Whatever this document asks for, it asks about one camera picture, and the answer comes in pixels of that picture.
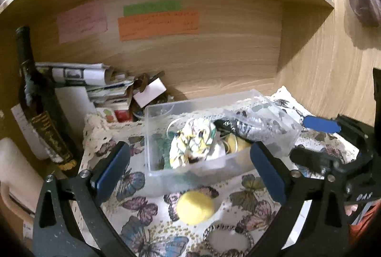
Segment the black chain-trimmed fabric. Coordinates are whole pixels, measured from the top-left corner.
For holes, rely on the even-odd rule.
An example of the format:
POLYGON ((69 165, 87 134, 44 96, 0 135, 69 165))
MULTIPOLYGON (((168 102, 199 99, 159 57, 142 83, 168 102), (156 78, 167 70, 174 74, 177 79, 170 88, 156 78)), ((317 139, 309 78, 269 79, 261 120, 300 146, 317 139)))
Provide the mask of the black chain-trimmed fabric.
POLYGON ((224 110, 224 117, 213 123, 223 135, 231 133, 248 143, 266 141, 269 138, 266 123, 261 118, 250 117, 244 110, 237 112, 224 110))

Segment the yellow round powder puff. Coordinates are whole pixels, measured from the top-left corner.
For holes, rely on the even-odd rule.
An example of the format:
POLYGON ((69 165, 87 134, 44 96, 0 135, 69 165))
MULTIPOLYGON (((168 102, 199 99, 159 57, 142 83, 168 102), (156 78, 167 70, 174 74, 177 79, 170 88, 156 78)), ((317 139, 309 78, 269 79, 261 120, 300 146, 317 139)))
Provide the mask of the yellow round powder puff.
POLYGON ((198 225, 211 218, 214 213, 212 198, 198 191, 186 192, 178 199, 176 205, 179 220, 188 225, 198 225))

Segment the floral fabric scrunchie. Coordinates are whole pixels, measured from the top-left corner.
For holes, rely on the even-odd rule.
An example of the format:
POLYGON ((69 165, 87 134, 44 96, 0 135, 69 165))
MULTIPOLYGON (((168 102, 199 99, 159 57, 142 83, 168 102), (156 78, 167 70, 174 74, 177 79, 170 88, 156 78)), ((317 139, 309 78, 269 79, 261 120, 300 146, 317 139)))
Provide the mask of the floral fabric scrunchie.
POLYGON ((211 153, 216 126, 206 118, 191 118, 178 130, 170 148, 172 169, 205 160, 211 153))

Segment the green knitted cloth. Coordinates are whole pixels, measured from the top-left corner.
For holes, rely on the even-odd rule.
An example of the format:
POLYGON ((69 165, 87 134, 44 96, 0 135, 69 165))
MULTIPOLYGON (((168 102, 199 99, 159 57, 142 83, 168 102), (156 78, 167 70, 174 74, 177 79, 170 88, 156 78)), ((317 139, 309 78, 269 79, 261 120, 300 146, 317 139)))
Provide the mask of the green knitted cloth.
POLYGON ((175 132, 156 133, 153 135, 154 149, 158 154, 158 169, 172 169, 170 166, 170 148, 175 132))

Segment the butterfly print tablecloth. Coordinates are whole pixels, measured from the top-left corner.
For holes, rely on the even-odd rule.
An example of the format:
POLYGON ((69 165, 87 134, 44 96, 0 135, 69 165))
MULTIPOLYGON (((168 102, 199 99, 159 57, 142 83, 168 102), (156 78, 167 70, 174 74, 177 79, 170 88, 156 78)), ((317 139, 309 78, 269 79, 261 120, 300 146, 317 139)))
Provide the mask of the butterfly print tablecloth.
POLYGON ((111 197, 101 209, 116 231, 136 222, 141 256, 156 256, 159 243, 181 240, 176 256, 219 256, 229 249, 244 251, 273 222, 280 204, 272 199, 258 172, 240 171, 214 185, 156 196, 154 178, 145 172, 145 126, 108 122, 89 114, 83 131, 86 169, 106 157, 119 141, 130 145, 131 161, 111 197))

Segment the white handwritten paper note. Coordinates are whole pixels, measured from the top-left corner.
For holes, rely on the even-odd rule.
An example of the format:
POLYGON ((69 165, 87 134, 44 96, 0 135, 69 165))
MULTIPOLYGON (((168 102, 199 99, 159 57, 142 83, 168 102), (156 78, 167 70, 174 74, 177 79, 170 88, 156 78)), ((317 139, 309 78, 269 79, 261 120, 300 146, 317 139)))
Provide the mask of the white handwritten paper note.
POLYGON ((34 156, 38 160, 47 160, 49 159, 49 156, 41 143, 37 132, 33 129, 33 127, 29 124, 27 118, 25 117, 25 114, 21 108, 20 104, 17 104, 16 106, 13 106, 11 108, 12 114, 15 118, 15 121, 17 122, 26 142, 29 145, 29 148, 33 152, 34 156))

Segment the clear plastic storage bin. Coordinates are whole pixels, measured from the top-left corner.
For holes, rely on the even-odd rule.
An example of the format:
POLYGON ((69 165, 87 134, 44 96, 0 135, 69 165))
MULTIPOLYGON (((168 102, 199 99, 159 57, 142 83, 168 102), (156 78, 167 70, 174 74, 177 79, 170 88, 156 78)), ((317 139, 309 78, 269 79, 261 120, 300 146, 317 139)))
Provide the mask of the clear plastic storage bin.
POLYGON ((205 174, 238 165, 243 147, 261 141, 287 156, 301 125, 256 90, 148 106, 145 155, 150 176, 205 174))

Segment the dark wine bottle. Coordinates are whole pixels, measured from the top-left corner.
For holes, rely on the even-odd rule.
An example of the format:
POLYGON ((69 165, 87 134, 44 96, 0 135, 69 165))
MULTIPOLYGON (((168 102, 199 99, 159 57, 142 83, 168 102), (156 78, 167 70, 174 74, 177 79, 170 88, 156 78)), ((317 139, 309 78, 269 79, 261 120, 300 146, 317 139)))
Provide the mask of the dark wine bottle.
POLYGON ((80 144, 59 105, 53 83, 35 66, 30 28, 18 28, 15 41, 20 63, 21 108, 51 161, 72 178, 78 173, 83 155, 80 144))

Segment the stack of papers and magazines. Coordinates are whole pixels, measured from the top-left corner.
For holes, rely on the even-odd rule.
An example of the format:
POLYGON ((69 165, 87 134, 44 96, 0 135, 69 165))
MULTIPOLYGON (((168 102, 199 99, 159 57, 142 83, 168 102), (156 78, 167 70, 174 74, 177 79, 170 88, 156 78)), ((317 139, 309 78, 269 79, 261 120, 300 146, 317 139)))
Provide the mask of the stack of papers and magazines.
POLYGON ((53 82, 58 102, 68 114, 113 116, 130 107, 135 77, 126 72, 103 63, 38 62, 36 67, 53 82))

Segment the white small card box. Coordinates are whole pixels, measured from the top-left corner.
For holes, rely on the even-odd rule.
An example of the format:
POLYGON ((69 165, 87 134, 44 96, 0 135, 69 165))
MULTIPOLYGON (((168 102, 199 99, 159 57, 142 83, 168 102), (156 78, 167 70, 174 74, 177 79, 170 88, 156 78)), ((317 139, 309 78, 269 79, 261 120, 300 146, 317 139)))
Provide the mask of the white small card box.
POLYGON ((149 83, 143 92, 136 92, 133 94, 133 98, 140 108, 144 108, 166 90, 167 88, 164 86, 162 81, 157 78, 149 83))

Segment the green sticky note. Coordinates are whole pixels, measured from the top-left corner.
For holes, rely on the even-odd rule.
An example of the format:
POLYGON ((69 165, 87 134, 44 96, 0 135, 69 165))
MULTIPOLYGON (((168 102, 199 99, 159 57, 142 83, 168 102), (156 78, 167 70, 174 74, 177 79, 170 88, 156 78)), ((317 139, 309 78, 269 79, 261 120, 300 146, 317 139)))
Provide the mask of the green sticky note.
POLYGON ((179 0, 146 1, 139 4, 131 4, 123 7, 124 16, 134 16, 148 13, 162 13, 182 9, 179 0))

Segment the pink sticky note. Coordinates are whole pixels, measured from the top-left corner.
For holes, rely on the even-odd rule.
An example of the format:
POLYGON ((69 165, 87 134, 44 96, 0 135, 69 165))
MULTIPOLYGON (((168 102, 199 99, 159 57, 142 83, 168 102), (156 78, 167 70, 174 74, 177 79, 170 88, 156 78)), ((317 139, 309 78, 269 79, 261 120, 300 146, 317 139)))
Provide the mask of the pink sticky note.
POLYGON ((60 13, 57 15, 56 24, 60 44, 106 32, 108 29, 104 4, 98 0, 60 13))

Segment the orange sticky note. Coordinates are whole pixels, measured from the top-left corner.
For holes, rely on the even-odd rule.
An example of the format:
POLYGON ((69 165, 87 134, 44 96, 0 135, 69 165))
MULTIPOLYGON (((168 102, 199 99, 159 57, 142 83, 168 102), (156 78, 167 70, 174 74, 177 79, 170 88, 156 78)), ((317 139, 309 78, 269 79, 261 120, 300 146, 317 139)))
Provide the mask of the orange sticky note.
POLYGON ((200 16, 197 10, 147 13, 118 19, 120 41, 167 35, 196 35, 199 26, 200 16))

